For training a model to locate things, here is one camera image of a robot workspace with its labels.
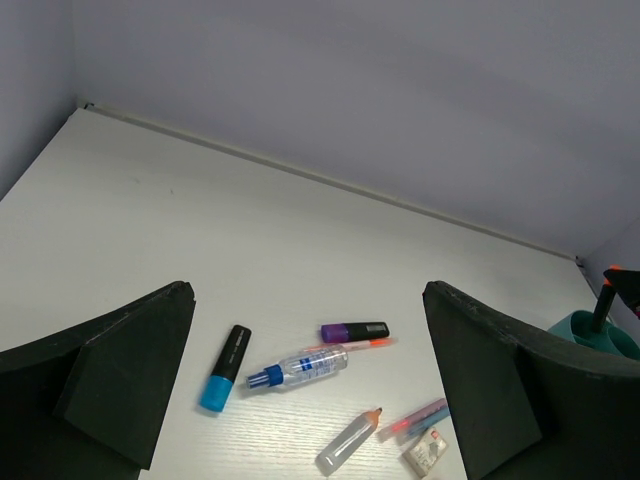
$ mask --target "pink pen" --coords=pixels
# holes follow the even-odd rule
[[[421,408],[420,410],[413,412],[410,415],[407,415],[402,420],[398,420],[395,423],[392,423],[388,427],[383,428],[378,432],[378,438],[381,442],[388,440],[394,435],[398,435],[401,432],[404,432],[412,425],[418,423],[419,421],[427,418],[430,415],[442,410],[447,407],[447,400],[441,398],[440,400],[436,400],[433,403],[430,403],[426,407]]]
[[[377,347],[386,347],[388,345],[393,345],[396,343],[395,338],[378,338],[376,340],[362,340],[360,342],[347,342],[347,343],[331,343],[318,345],[317,347],[309,347],[305,348],[304,352],[313,352],[314,350],[320,350],[321,348],[327,348],[332,345],[340,345],[347,352],[353,352],[355,350],[365,350],[367,348],[377,348]]]

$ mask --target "orange cap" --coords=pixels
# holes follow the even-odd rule
[[[377,410],[366,412],[364,416],[367,417],[367,420],[369,420],[369,422],[373,425],[374,428],[378,428],[378,421],[380,420],[381,413],[382,413],[382,409],[378,408]]]

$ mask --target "blue pen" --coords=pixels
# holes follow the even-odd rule
[[[405,435],[405,440],[409,440],[410,438],[416,437],[422,433],[424,433],[428,428],[433,427],[440,420],[443,420],[451,415],[449,411],[449,407],[444,407],[441,410],[438,410],[433,415],[429,415],[424,420],[420,420],[415,425],[412,425],[409,430],[407,430],[407,434]]]

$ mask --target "highlighter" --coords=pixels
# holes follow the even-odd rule
[[[227,338],[222,352],[213,367],[207,386],[204,389],[200,405],[212,412],[222,412],[236,381],[244,352],[249,345],[251,330],[242,325],[235,325]]]
[[[334,323],[322,325],[320,334],[324,343],[359,342],[386,338],[389,327],[384,322]]]

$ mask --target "blue bottle cap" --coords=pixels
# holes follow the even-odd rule
[[[247,387],[273,387],[282,384],[283,381],[284,376],[280,365],[271,365],[255,375],[249,375],[247,377]]]

